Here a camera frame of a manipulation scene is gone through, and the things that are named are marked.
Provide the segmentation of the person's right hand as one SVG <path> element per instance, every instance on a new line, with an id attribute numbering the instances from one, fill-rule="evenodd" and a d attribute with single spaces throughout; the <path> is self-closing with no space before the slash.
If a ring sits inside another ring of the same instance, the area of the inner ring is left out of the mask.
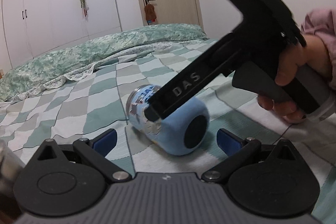
<path id="1" fill-rule="evenodd" d="M 332 65 L 330 56 L 323 41 L 314 35 L 304 35 L 306 46 L 291 45 L 279 57 L 276 84 L 285 86 L 295 77 L 299 67 L 307 64 L 328 81 L 332 79 Z M 258 104 L 265 110 L 274 112 L 288 123 L 298 124 L 305 120 L 302 112 L 294 102 L 276 103 L 262 95 L 257 97 Z"/>

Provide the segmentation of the pink sleeve forearm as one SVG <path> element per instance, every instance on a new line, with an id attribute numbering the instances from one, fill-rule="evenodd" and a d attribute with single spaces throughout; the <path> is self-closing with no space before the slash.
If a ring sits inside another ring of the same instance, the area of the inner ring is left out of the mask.
<path id="1" fill-rule="evenodd" d="M 332 79 L 329 86 L 335 90 L 335 8 L 313 9 L 301 24 L 304 34 L 318 36 L 327 48 L 332 65 Z"/>

